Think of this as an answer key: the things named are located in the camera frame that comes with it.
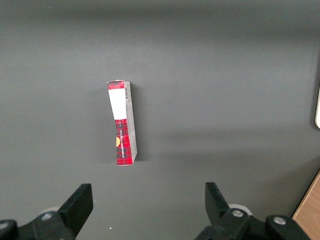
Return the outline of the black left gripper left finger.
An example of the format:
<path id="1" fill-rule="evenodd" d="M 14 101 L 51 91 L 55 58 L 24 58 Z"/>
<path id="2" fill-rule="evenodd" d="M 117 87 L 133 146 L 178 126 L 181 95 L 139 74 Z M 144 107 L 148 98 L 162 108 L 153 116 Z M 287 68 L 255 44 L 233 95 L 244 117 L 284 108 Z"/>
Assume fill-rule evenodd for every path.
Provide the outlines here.
<path id="1" fill-rule="evenodd" d="M 2 240 L 74 240 L 93 211 L 90 183 L 81 184 L 56 211 L 39 214 L 29 223 L 18 226 L 13 219 L 0 221 Z"/>

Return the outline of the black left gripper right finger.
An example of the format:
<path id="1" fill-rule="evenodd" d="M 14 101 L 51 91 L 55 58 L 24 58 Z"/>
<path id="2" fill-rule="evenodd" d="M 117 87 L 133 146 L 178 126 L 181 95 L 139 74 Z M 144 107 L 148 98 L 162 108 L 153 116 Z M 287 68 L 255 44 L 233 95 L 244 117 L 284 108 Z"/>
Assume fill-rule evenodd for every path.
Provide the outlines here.
<path id="1" fill-rule="evenodd" d="M 205 184 L 205 210 L 210 225 L 197 240 L 308 240 L 296 221 L 285 215 L 269 215 L 260 221 L 238 207 L 229 207 L 214 182 Z"/>

